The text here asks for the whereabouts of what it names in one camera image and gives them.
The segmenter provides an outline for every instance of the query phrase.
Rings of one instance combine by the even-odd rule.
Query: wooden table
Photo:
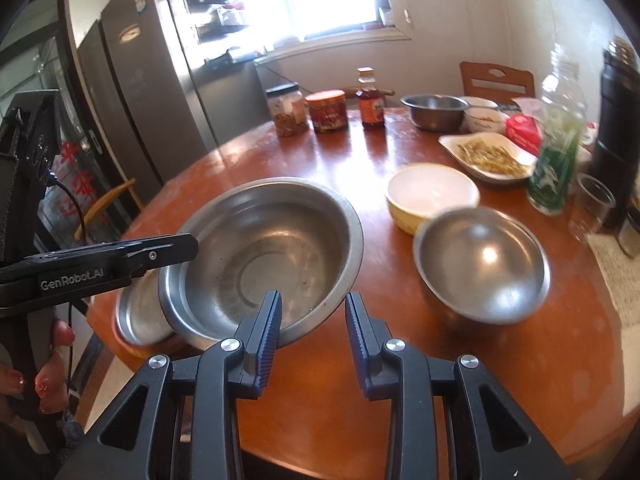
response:
[[[491,338],[460,337],[434,318],[420,292],[412,238],[386,210],[383,184],[413,162],[459,167],[400,109],[386,111],[385,132],[350,130],[279,139],[271,123],[210,153],[169,182],[136,219],[126,238],[174,234],[207,202],[239,184],[300,176],[343,194],[360,216],[362,268],[353,290],[369,314],[428,355],[478,356],[510,391],[568,462],[598,452],[636,420],[623,409],[620,320],[588,247],[567,231],[567,216],[535,211],[524,187],[477,182],[481,204],[514,216],[544,246],[552,271],[542,309]],[[131,368],[163,348],[131,349],[113,333],[115,293],[95,298],[88,320]],[[239,403],[242,448],[323,479],[383,478],[390,404],[369,402],[358,389],[341,306],[314,332],[278,350],[270,384],[257,401]]]

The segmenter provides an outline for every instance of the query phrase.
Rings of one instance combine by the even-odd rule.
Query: yellow bowl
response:
[[[386,183],[386,205],[396,225],[415,235],[418,226],[437,215],[461,207],[476,207],[480,192],[458,170],[441,164],[410,164]]]

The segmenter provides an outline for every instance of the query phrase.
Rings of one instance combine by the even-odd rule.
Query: silver screw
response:
[[[167,358],[163,355],[154,355],[148,362],[149,366],[155,370],[156,368],[162,368],[166,364]]]
[[[465,354],[460,358],[460,363],[465,368],[478,368],[480,361],[475,355]]]
[[[406,345],[404,344],[404,341],[402,341],[402,339],[390,339],[385,343],[385,346],[392,352],[400,352],[404,350],[404,347]]]
[[[220,343],[220,348],[222,348],[225,352],[233,352],[234,350],[238,350],[240,348],[240,342],[238,339],[225,339],[222,343]]]

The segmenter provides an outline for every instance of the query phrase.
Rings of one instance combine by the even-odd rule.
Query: black bottle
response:
[[[633,48],[620,38],[613,38],[604,51],[600,90],[600,127],[589,174],[613,193],[616,207],[605,227],[618,229],[640,162],[640,75]]]

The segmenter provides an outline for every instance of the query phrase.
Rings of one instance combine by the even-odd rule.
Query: red plastic bag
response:
[[[510,117],[504,125],[504,135],[523,150],[538,156],[542,135],[533,117],[523,114]]]

